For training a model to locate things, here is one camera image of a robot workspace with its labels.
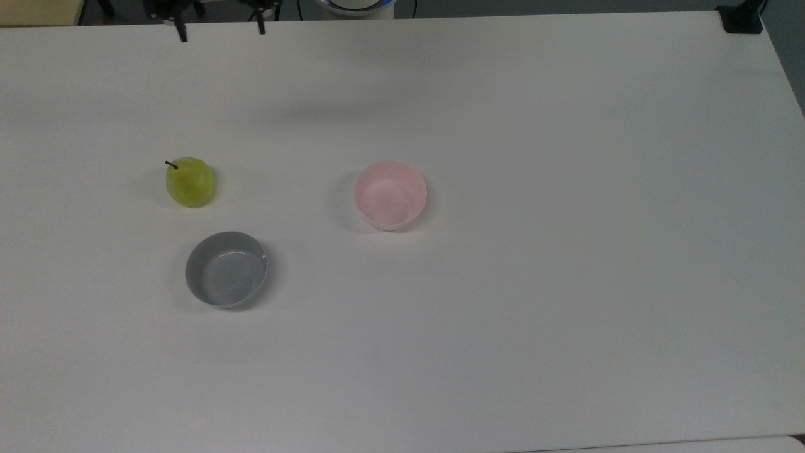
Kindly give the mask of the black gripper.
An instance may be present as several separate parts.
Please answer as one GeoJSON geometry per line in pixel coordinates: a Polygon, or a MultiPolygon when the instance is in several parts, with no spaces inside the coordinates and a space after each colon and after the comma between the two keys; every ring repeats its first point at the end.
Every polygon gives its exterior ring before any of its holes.
{"type": "Polygon", "coordinates": [[[265,20],[274,20],[284,9],[282,1],[143,1],[147,18],[163,18],[164,23],[173,26],[179,40],[189,41],[183,16],[188,11],[199,18],[238,18],[238,14],[249,15],[258,25],[258,33],[265,34],[265,20]]]}

